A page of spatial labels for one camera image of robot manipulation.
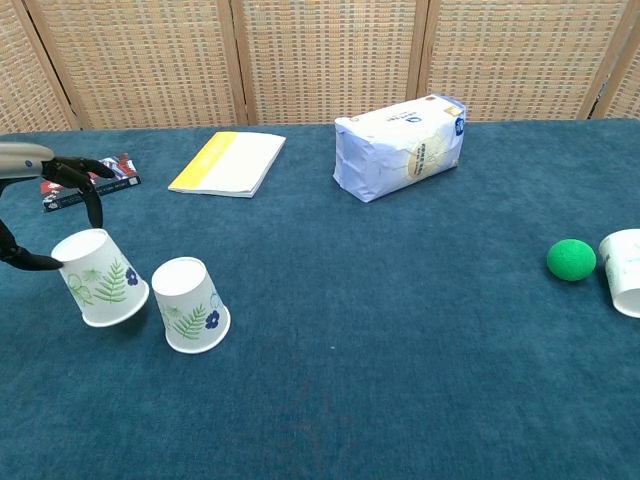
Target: white paper package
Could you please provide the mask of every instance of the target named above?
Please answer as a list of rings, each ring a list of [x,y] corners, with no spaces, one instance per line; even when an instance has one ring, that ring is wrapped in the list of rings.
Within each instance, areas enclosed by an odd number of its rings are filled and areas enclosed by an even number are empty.
[[[333,178],[363,202],[458,165],[465,106],[429,95],[336,119]]]

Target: yellow cover stripe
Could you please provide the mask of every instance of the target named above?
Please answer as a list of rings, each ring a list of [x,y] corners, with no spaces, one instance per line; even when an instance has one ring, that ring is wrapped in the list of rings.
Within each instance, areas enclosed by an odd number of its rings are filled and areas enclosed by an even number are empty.
[[[171,182],[169,188],[194,190],[202,179],[211,171],[236,138],[236,132],[217,132],[204,147],[200,149],[193,160]]]

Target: yellow notebook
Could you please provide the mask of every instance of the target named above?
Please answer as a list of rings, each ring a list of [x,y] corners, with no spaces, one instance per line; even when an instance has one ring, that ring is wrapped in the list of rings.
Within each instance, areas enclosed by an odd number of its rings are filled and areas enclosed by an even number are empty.
[[[169,190],[251,198],[278,156],[285,137],[217,132],[169,185]]]

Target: book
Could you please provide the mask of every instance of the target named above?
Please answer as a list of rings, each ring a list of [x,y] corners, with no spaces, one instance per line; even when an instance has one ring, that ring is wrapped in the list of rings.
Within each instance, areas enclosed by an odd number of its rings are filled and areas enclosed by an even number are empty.
[[[140,175],[127,153],[103,158],[100,163],[113,170],[116,176],[114,178],[102,178],[93,173],[89,174],[98,195],[107,195],[140,184]],[[40,183],[40,194],[42,195],[42,205],[45,212],[52,212],[82,202],[82,197],[77,189],[66,188],[48,180],[43,180]]]
[[[278,156],[285,137],[217,132],[171,182],[169,190],[251,198]]]

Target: paper cup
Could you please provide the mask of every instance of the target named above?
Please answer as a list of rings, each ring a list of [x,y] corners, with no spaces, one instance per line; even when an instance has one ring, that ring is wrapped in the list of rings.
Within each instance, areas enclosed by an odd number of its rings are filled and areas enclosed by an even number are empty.
[[[182,353],[202,353],[218,345],[229,331],[231,315],[207,268],[197,258],[180,257],[158,267],[151,278],[165,337]]]
[[[605,237],[598,248],[613,306],[620,313],[640,318],[640,229],[620,230]]]
[[[149,297],[149,285],[105,230],[75,233],[56,245],[51,256],[63,263],[60,273],[87,325],[120,323]]]

